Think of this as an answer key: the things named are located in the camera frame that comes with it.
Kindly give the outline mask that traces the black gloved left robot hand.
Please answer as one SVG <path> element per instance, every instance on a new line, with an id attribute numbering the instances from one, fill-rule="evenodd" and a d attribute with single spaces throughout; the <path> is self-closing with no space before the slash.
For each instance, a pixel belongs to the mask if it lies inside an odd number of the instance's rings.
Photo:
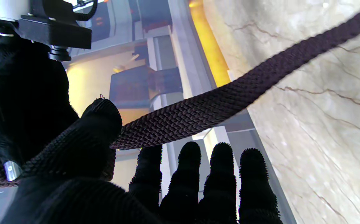
<path id="1" fill-rule="evenodd" d="M 210 174 L 199 200 L 201 150 L 187 142 L 168 193 L 159 201 L 162 146 L 143 147 L 125 191 L 102 180 L 122 127 L 119 111 L 96 99 L 82 117 L 25 164 L 22 180 L 1 224 L 281 224 L 263 155 L 241 154 L 237 194 L 232 148 L 214 146 Z"/>

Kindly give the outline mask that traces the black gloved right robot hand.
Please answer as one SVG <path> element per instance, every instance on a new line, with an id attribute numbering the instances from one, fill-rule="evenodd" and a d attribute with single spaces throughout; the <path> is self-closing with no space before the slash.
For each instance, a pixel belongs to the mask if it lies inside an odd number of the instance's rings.
<path id="1" fill-rule="evenodd" d="M 69 80 L 45 44 L 0 38 L 0 164 L 22 166 L 79 119 Z"/>

